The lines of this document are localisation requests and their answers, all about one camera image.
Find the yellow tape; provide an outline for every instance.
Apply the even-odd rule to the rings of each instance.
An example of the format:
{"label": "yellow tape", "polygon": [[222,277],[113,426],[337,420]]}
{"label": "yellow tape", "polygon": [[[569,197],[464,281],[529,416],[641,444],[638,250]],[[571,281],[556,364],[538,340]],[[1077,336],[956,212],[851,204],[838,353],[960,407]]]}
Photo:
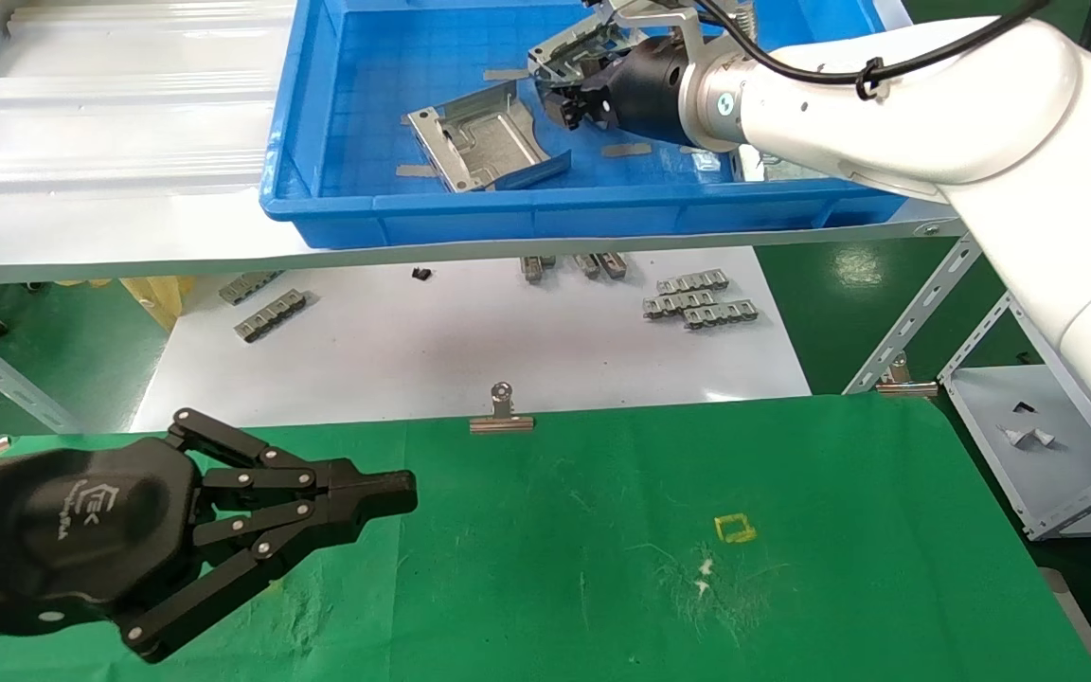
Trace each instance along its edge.
{"label": "yellow tape", "polygon": [[718,531],[718,539],[723,542],[751,542],[757,539],[757,530],[748,523],[746,514],[720,515],[715,518],[715,530]]}

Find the green table surface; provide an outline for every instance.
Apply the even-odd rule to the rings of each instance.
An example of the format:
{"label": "green table surface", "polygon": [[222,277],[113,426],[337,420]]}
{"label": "green table surface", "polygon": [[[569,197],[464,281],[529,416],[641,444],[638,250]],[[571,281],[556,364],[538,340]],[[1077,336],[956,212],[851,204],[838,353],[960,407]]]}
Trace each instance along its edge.
{"label": "green table surface", "polygon": [[[464,419],[254,432],[307,458],[415,470],[420,508],[317,552],[164,665],[92,624],[0,637],[0,682],[1091,681],[1021,541],[918,398],[547,414],[532,433],[471,435]],[[719,539],[731,514],[755,539]]]}

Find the blue bin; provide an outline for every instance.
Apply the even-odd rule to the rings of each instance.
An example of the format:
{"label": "blue bin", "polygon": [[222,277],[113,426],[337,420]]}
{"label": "blue bin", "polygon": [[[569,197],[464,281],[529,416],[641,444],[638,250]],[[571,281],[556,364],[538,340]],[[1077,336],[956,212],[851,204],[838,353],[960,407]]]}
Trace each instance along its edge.
{"label": "blue bin", "polygon": [[[364,249],[841,227],[888,219],[903,202],[829,178],[732,182],[724,156],[710,169],[674,144],[603,158],[607,144],[642,140],[551,124],[525,82],[537,139],[550,155],[572,152],[568,171],[464,194],[398,177],[398,165],[425,163],[404,113],[489,87],[488,69],[524,69],[530,47],[588,13],[578,0],[298,0],[261,206],[311,247]],[[766,50],[882,31],[871,0],[757,0],[757,16]]]}

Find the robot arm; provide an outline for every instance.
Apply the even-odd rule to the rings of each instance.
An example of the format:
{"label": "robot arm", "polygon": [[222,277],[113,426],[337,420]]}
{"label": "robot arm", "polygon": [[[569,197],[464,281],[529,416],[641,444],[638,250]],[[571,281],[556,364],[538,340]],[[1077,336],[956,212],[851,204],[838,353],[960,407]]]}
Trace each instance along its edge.
{"label": "robot arm", "polygon": [[[638,26],[648,2],[606,0],[602,9],[619,25]],[[627,8],[635,11],[622,16]],[[671,21],[696,23],[683,13]],[[810,72],[852,72],[875,57],[908,60],[988,21],[914,25],[771,56]],[[1091,391],[1091,53],[1027,21],[888,79],[863,99],[853,86],[776,73],[727,34],[705,39],[697,58],[675,32],[654,40],[615,61],[597,83],[602,89],[585,92],[610,103],[607,125],[715,152],[748,142],[830,176],[951,204]],[[655,65],[659,55],[671,56],[683,77],[670,83]],[[671,125],[661,133],[664,120]]]}

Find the green floor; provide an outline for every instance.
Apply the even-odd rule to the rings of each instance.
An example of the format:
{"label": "green floor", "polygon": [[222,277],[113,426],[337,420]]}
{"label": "green floor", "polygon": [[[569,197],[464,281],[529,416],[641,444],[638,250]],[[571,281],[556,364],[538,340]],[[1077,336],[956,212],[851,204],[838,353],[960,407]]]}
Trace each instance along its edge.
{"label": "green floor", "polygon": [[[923,22],[1004,12],[1017,2],[909,0],[907,4],[913,19]],[[1088,0],[1057,0],[1039,16],[1075,36],[1087,7]],[[951,243],[930,238],[757,250],[814,393],[843,388]],[[983,261],[975,264],[909,347],[913,375],[932,379],[1002,292],[992,268]],[[0,319],[12,328],[0,340],[0,355],[77,415],[88,431],[129,427],[165,333],[120,285],[103,289],[51,285],[39,294],[0,286]],[[1014,363],[1022,352],[1033,355],[1012,320],[1005,320],[968,363]],[[0,432],[44,432],[17,407],[0,403]],[[952,410],[945,411],[964,435],[1002,507],[1008,510],[961,423]],[[1040,565],[1065,574],[1091,619],[1091,540],[1031,545],[1030,552]]]}

